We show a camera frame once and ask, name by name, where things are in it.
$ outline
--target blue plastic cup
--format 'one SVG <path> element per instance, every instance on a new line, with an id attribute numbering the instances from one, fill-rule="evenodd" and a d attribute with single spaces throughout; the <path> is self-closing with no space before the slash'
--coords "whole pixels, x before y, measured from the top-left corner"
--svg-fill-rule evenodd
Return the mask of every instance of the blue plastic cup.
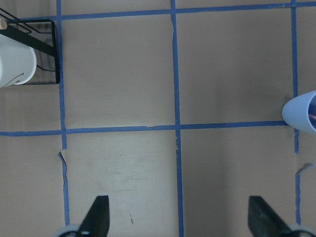
<path id="1" fill-rule="evenodd" d="M 316 91 L 297 96 L 287 102 L 282 110 L 284 121 L 304 132 L 316 133 Z"/>

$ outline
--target black metal rack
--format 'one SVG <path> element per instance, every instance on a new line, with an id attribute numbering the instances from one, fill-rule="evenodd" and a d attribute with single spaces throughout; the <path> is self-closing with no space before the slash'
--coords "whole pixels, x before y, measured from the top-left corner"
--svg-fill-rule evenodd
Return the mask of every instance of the black metal rack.
<path id="1" fill-rule="evenodd" d="M 0 8 L 0 18 L 7 22 L 7 29 L 0 34 L 32 47 L 37 57 L 37 70 L 29 85 L 58 84 L 60 63 L 55 22 L 44 20 L 21 20 Z"/>

